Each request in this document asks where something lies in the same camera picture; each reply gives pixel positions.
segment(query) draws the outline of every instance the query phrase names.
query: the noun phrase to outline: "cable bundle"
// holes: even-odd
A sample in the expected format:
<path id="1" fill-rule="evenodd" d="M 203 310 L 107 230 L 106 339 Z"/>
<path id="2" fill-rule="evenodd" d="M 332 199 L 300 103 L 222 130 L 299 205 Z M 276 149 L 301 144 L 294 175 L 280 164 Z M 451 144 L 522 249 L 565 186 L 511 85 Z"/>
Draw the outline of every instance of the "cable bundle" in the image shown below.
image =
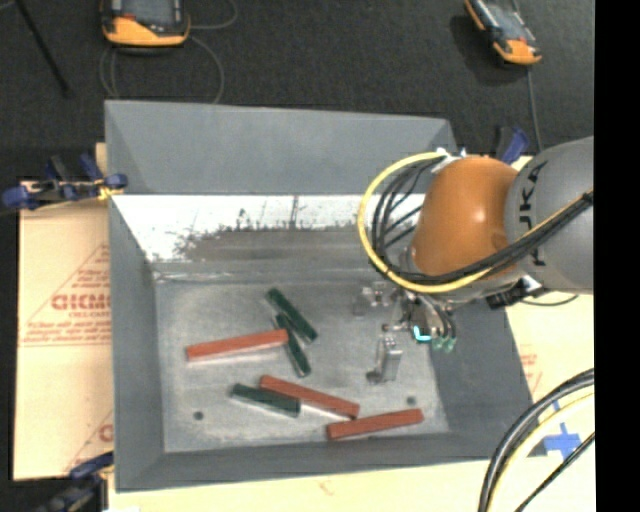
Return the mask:
<path id="1" fill-rule="evenodd" d="M 417 293 L 443 293 L 456 290 L 481 278 L 489 277 L 500 272 L 526 257 L 535 248 L 542 245 L 564 228 L 564 226 L 580 213 L 593 205 L 594 192 L 593 189 L 591 189 L 534 226 L 513 244 L 491 256 L 456 271 L 438 276 L 404 271 L 398 265 L 389 261 L 387 248 L 403 236 L 406 236 L 411 232 L 412 228 L 405 230 L 390 242 L 386 242 L 386 236 L 401 222 L 407 220 L 410 215 L 417 213 L 420 209 L 414 209 L 407 214 L 406 217 L 388 226 L 390 215 L 408 195 L 413 192 L 422 172 L 440 163 L 444 158 L 440 153 L 421 153 L 404 158 L 387 167 L 371 182 L 365 191 L 358 211 L 358 233 L 370 261 L 383 275 L 396 284 Z M 425 161 L 429 163 L 416 167 L 417 163 Z M 371 240 L 369 240 L 365 227 L 365 214 L 368 203 L 382 182 L 396 172 L 399 172 L 399 174 L 385 187 L 376 205 L 371 224 Z M 406 191 L 398 201 L 395 201 L 402 188 L 412 179 L 413 181 L 408 191 Z"/>

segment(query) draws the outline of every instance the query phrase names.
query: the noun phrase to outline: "clamp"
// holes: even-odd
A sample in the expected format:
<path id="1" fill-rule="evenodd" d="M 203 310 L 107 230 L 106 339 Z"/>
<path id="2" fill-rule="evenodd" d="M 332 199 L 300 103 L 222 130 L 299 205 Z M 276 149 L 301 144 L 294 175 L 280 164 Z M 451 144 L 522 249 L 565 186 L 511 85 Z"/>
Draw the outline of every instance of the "clamp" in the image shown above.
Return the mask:
<path id="1" fill-rule="evenodd" d="M 88 152 L 80 155 L 79 161 L 88 181 L 73 181 L 62 159 L 55 155 L 47 161 L 43 180 L 6 189 L 2 193 L 2 202 L 10 209 L 35 210 L 81 199 L 104 199 L 128 184 L 124 174 L 104 176 Z"/>

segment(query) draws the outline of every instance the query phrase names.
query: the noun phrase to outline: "wooden block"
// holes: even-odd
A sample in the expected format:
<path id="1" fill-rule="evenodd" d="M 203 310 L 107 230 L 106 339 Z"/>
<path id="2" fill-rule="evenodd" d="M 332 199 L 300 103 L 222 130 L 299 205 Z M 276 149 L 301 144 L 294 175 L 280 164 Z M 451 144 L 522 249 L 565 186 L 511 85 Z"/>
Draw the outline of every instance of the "wooden block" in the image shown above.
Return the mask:
<path id="1" fill-rule="evenodd" d="M 327 436 L 330 440 L 342 439 L 344 437 L 379 432 L 406 425 L 422 423 L 424 415 L 422 409 L 406 409 L 377 416 L 368 416 L 351 421 L 341 421 L 327 425 Z"/>
<path id="2" fill-rule="evenodd" d="M 270 347 L 286 345 L 289 341 L 286 329 L 257 332 L 235 338 L 208 341 L 186 348 L 188 361 L 201 361 L 216 357 L 254 352 Z"/>
<path id="3" fill-rule="evenodd" d="M 259 387 L 289 398 L 298 399 L 304 404 L 339 414 L 340 416 L 357 418 L 360 411 L 360 405 L 355 402 L 349 402 L 336 396 L 277 379 L 271 375 L 263 375 L 260 379 Z"/>

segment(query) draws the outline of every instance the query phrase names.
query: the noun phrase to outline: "metal bracket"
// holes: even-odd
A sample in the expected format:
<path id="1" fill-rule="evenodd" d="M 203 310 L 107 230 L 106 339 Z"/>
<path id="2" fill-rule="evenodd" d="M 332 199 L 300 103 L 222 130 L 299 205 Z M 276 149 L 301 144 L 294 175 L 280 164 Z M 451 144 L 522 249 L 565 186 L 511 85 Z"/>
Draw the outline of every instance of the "metal bracket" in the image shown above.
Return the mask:
<path id="1" fill-rule="evenodd" d="M 402 354 L 403 351 L 398 348 L 395 338 L 381 337 L 378 341 L 376 367 L 367 373 L 367 380 L 372 384 L 396 380 Z"/>

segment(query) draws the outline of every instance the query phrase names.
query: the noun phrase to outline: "black cable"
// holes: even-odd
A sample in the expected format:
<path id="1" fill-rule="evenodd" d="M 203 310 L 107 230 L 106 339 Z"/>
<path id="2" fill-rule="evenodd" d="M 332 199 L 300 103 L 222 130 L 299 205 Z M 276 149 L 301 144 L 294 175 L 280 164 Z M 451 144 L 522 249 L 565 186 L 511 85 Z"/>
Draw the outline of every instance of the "black cable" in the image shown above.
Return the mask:
<path id="1" fill-rule="evenodd" d="M 536 136 L 538 152 L 540 153 L 544 150 L 544 145 L 542 144 L 542 137 L 540 136 L 540 125 L 538 124 L 538 109 L 536 108 L 536 98 L 533 92 L 533 73 L 529 66 L 527 66 L 527 89 L 529 91 L 529 108 L 531 110 L 533 132 Z"/>
<path id="2" fill-rule="evenodd" d="M 390 191 L 390 187 L 385 190 L 385 194 Z M 373 245 L 376 253 L 388 264 L 389 268 L 396 273 L 398 276 L 403 279 L 412 281 L 416 284 L 443 284 L 455 281 L 460 279 L 466 275 L 474 274 L 480 272 L 482 270 L 486 270 L 490 268 L 491 270 L 487 274 L 487 277 L 493 275 L 505 268 L 513 265 L 516 261 L 526 257 L 533 249 L 542 245 L 549 238 L 555 235 L 560 229 L 562 229 L 566 224 L 571 222 L 575 217 L 577 217 L 584 210 L 593 205 L 593 191 L 584 194 L 575 204 L 571 205 L 566 211 L 563 212 L 562 215 L 556 217 L 555 219 L 549 221 L 545 226 L 537 230 L 535 233 L 524 236 L 517 242 L 509 245 L 508 247 L 494 253 L 482 260 L 479 260 L 471 265 L 468 265 L 464 268 L 455 270 L 453 272 L 449 272 L 447 274 L 441 274 L 439 276 L 429 276 L 426 274 L 416 273 L 416 272 L 406 272 L 403 269 L 399 268 L 397 265 L 390 264 L 387 262 L 386 253 L 384 251 L 384 245 L 380 240 L 377 240 L 377 245 Z M 378 203 L 376 207 L 376 213 L 378 211 L 378 207 L 381 206 L 382 200 Z"/>
<path id="3" fill-rule="evenodd" d="M 413 210 L 411 210 L 408 213 L 405 213 L 402 217 L 400 217 L 398 220 L 396 220 L 393 224 L 391 224 L 391 226 L 389 226 L 386 230 L 385 233 L 391 233 L 391 231 L 393 231 L 394 229 L 396 229 L 400 224 L 402 224 L 404 221 L 409 220 L 411 217 L 413 217 L 416 213 L 418 213 L 420 210 L 422 210 L 422 205 L 420 206 L 416 206 Z"/>
<path id="4" fill-rule="evenodd" d="M 564 300 L 559 300 L 558 302 L 533 302 L 530 300 L 521 300 L 522 304 L 527 304 L 528 306 L 543 306 L 547 308 L 554 308 L 556 306 L 564 306 L 565 304 L 569 304 L 576 300 L 580 295 L 572 295 Z"/>
<path id="5" fill-rule="evenodd" d="M 378 250 L 380 249 L 380 243 L 379 243 L 379 236 L 380 234 L 378 233 L 379 230 L 379 226 L 381 225 L 380 222 L 380 214 L 382 213 L 383 210 L 383 206 L 385 205 L 385 203 L 387 202 L 387 199 L 389 198 L 389 195 L 392 193 L 392 191 L 394 189 L 396 189 L 398 187 L 398 185 L 402 184 L 402 183 L 406 183 L 406 181 L 409 178 L 409 175 L 411 174 L 411 172 L 413 172 L 414 170 L 419 169 L 419 167 L 416 166 L 416 164 L 411 165 L 409 167 L 407 167 L 406 169 L 402 170 L 401 172 L 399 172 L 391 181 L 391 183 L 389 183 L 389 185 L 387 185 L 387 187 L 383 190 L 380 199 L 378 200 L 378 204 L 376 204 L 376 208 L 375 211 L 373 213 L 373 217 L 371 220 L 371 247 L 373 247 L 373 249 L 378 252 Z"/>
<path id="6" fill-rule="evenodd" d="M 27 23 L 27 27 L 29 28 L 29 31 L 31 32 L 31 34 L 33 34 L 33 37 L 36 40 L 36 44 L 38 45 L 38 48 L 40 48 L 40 52 L 42 53 L 42 56 L 47 61 L 47 64 L 49 66 L 49 69 L 51 70 L 51 73 L 53 73 L 54 78 L 58 82 L 62 95 L 65 98 L 71 98 L 73 96 L 73 90 L 65 80 L 64 76 L 62 76 L 62 72 L 60 71 L 58 64 L 53 58 L 53 55 L 51 55 L 51 52 L 49 51 L 49 47 L 44 42 L 44 39 L 42 39 L 42 35 L 40 35 L 40 31 L 38 30 L 38 27 L 33 21 L 33 18 L 31 18 L 31 14 L 27 10 L 26 6 L 24 5 L 23 0 L 15 0 L 15 4 L 18 7 L 20 14 L 24 18 L 24 21 Z"/>
<path id="7" fill-rule="evenodd" d="M 509 428 L 503 436 L 500 444 L 496 448 L 480 491 L 480 499 L 478 502 L 478 512 L 486 512 L 489 502 L 493 496 L 494 487 L 497 477 L 502 471 L 504 465 L 509 460 L 513 450 L 522 441 L 523 437 L 529 432 L 532 426 L 537 422 L 538 417 L 550 405 L 561 398 L 575 393 L 585 387 L 595 384 L 595 370 L 593 368 L 579 373 L 578 375 L 563 382 L 538 402 L 527 409 Z"/>
<path id="8" fill-rule="evenodd" d="M 531 503 L 542 491 L 544 491 L 553 481 L 558 478 L 571 464 L 573 464 L 576 460 L 580 458 L 580 456 L 591 446 L 591 444 L 596 440 L 596 433 L 592 432 L 587 439 L 580 443 L 571 454 L 564 459 L 560 465 L 553 470 L 553 472 L 533 491 L 514 512 L 522 512 L 525 507 Z"/>
<path id="9" fill-rule="evenodd" d="M 385 263 L 388 260 L 388 255 L 386 252 L 387 247 L 392 245 L 392 243 L 397 242 L 400 238 L 407 235 L 410 231 L 405 232 L 402 236 L 396 237 L 390 243 L 385 244 L 385 237 L 387 234 L 391 232 L 393 227 L 396 227 L 401 222 L 404 222 L 406 219 L 402 219 L 402 221 L 396 221 L 392 226 L 388 226 L 389 218 L 393 210 L 395 210 L 400 204 L 402 204 L 413 192 L 415 189 L 420 176 L 428 169 L 433 168 L 435 165 L 439 164 L 445 159 L 445 156 L 441 158 L 436 158 L 434 160 L 430 160 L 426 164 L 413 164 L 406 169 L 400 171 L 398 175 L 389 183 L 389 185 L 384 189 L 378 204 L 376 205 L 373 219 L 371 223 L 371 246 L 373 250 L 380 256 L 382 261 Z M 409 189 L 405 191 L 403 196 L 395 201 L 396 196 L 400 193 L 400 190 L 409 182 L 412 178 L 412 174 L 415 172 L 415 176 L 413 176 L 413 183 L 409 186 Z"/>

